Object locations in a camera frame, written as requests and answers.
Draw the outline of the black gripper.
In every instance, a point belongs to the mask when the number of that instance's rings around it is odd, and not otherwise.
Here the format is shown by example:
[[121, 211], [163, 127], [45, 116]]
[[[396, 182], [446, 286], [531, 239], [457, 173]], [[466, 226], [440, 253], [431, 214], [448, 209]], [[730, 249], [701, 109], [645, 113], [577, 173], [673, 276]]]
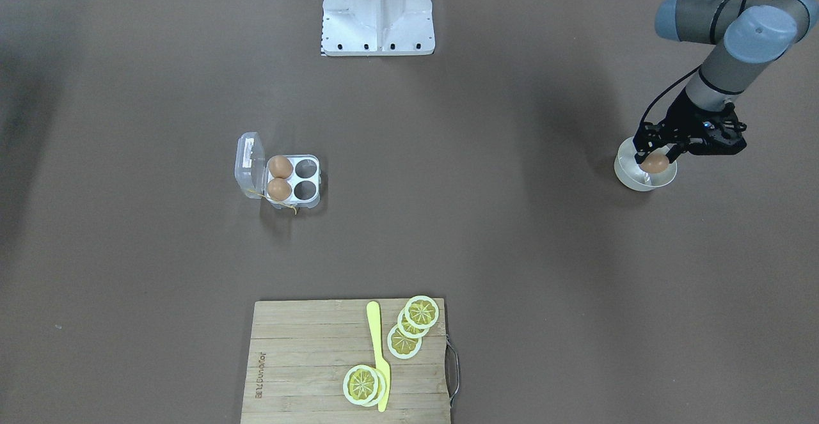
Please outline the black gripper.
[[687, 91], [679, 92], [661, 123], [641, 123], [633, 137], [637, 167], [651, 153], [665, 154], [668, 167], [688, 150], [734, 150], [736, 115], [734, 103], [719, 111], [697, 106]]

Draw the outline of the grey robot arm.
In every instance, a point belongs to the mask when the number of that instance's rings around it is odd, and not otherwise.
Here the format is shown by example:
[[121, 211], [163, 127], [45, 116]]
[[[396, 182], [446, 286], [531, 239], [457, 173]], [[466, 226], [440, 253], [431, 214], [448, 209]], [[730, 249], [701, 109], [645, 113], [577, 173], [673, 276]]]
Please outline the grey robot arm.
[[635, 162], [665, 147], [668, 162], [683, 153], [737, 155], [746, 124], [735, 101], [761, 73], [817, 25], [817, 0], [665, 0], [655, 33], [676, 42], [713, 46], [704, 62], [682, 77], [684, 89], [664, 119], [641, 119], [633, 136]]

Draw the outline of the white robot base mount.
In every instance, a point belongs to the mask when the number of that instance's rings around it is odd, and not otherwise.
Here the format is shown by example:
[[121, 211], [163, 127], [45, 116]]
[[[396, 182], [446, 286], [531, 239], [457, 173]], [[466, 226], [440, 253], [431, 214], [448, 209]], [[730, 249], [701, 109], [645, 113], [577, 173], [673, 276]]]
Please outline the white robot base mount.
[[436, 50], [432, 0], [323, 0], [322, 10], [322, 55], [430, 55]]

